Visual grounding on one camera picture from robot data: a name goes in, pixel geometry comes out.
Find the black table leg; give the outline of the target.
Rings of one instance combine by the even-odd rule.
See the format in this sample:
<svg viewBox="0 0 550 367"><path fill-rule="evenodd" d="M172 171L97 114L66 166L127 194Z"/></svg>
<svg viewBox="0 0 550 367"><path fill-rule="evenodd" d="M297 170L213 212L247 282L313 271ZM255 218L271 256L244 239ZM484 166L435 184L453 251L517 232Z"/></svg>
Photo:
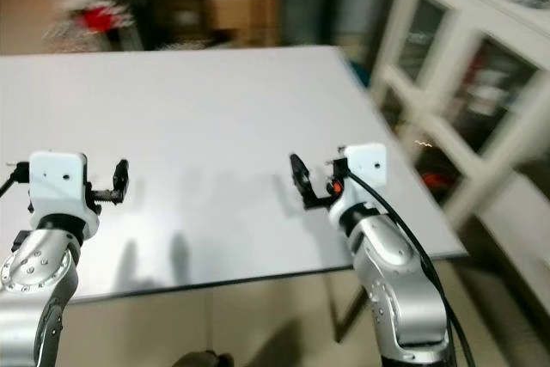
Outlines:
<svg viewBox="0 0 550 367"><path fill-rule="evenodd" d="M333 339L335 343L342 343L349 335L351 328L357 323L357 318L368 307L368 292L366 289L358 288L357 293L345 309L338 307L335 302L330 305L330 316L333 318Z"/></svg>

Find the white glass-door cabinet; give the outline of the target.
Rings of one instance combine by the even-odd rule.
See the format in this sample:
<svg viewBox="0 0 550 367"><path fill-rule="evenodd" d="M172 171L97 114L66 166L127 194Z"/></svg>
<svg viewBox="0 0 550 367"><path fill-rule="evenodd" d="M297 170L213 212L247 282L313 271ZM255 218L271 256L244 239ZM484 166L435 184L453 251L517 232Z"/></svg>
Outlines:
<svg viewBox="0 0 550 367"><path fill-rule="evenodd" d="M393 0L370 95L462 226L519 164L550 152L550 9L520 0Z"/></svg>

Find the brown cardboard box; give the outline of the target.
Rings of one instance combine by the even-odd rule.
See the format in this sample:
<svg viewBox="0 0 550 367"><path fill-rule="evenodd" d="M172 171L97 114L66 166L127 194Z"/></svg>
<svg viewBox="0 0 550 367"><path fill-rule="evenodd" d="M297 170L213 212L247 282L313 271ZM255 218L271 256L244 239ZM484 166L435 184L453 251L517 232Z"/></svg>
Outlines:
<svg viewBox="0 0 550 367"><path fill-rule="evenodd" d="M205 0L210 26L229 32L237 47L279 47L282 0Z"/></svg>

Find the red and white object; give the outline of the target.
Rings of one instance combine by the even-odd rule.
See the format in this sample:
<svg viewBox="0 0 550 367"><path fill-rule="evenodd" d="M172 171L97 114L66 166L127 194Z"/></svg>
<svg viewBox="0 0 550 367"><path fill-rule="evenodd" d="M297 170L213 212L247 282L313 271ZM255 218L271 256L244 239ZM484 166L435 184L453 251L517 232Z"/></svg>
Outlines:
<svg viewBox="0 0 550 367"><path fill-rule="evenodd" d="M141 52L129 0L65 0L44 34L49 52Z"/></svg>

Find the dark robot foot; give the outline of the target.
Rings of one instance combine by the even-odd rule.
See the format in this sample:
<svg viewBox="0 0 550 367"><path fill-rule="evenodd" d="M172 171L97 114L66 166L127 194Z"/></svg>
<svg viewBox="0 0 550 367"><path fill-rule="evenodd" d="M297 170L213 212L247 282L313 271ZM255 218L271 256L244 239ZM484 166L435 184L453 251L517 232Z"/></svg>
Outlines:
<svg viewBox="0 0 550 367"><path fill-rule="evenodd" d="M186 352L170 367L235 367L235 360L227 352Z"/></svg>

